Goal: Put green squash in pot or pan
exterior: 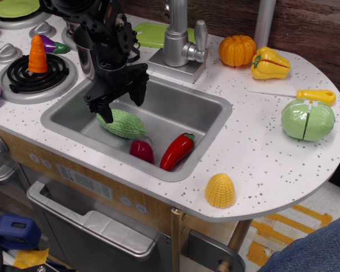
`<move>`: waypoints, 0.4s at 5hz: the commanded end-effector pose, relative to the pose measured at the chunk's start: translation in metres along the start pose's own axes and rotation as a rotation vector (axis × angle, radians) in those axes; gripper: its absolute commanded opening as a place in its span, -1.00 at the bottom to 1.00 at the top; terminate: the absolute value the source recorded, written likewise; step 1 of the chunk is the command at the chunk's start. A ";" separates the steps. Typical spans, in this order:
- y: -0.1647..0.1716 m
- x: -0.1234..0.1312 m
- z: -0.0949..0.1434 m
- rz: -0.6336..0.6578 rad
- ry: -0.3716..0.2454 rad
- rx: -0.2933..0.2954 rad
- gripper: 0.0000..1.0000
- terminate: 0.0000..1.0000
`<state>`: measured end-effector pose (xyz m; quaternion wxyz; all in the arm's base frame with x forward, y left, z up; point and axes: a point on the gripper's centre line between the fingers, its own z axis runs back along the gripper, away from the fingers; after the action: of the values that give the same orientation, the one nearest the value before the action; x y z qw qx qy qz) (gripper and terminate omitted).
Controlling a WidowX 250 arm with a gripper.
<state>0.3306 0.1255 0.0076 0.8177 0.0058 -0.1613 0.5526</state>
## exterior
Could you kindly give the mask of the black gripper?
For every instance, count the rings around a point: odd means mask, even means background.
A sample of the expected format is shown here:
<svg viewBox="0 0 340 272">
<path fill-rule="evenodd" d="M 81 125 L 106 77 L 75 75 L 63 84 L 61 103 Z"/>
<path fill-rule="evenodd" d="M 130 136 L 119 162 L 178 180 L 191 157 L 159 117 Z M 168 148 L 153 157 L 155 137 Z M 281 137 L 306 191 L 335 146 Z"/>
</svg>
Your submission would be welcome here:
<svg viewBox="0 0 340 272">
<path fill-rule="evenodd" d="M 106 124 L 110 124 L 113 122 L 113 114 L 109 104 L 126 94 L 140 107 L 144 102 L 149 80 L 147 69 L 147 64 L 139 63 L 124 66 L 111 73 L 96 74 L 92 86 L 84 95 L 90 112 L 98 113 Z"/>
</svg>

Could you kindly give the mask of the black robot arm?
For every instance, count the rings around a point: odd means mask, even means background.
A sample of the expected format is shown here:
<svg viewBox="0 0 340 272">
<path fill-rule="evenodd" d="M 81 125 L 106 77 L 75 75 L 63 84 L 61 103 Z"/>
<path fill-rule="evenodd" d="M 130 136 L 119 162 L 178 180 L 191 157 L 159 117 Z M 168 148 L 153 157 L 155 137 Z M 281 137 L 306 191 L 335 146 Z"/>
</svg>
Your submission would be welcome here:
<svg viewBox="0 0 340 272">
<path fill-rule="evenodd" d="M 86 31 L 95 77 L 84 100 L 90 112 L 98 113 L 106 123 L 113 122 L 110 103 L 124 94 L 141 106 L 149 79 L 147 64 L 135 63 L 137 33 L 119 1 L 40 1 L 48 14 L 68 19 Z"/>
</svg>

